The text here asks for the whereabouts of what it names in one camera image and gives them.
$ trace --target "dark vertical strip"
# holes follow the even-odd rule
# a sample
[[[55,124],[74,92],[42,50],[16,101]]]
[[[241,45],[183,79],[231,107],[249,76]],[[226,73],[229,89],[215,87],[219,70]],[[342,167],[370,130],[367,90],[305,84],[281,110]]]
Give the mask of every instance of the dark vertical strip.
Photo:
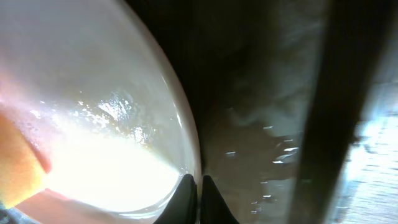
[[[393,6],[390,0],[333,2],[289,223],[323,222]]]

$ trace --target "white plate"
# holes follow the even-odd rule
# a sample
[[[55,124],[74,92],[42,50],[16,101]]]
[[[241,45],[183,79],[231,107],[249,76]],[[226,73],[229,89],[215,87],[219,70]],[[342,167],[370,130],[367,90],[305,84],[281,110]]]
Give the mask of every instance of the white plate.
[[[128,7],[3,0],[0,9],[0,110],[52,163],[50,190],[19,209],[42,223],[153,222],[181,176],[199,183],[185,94]]]

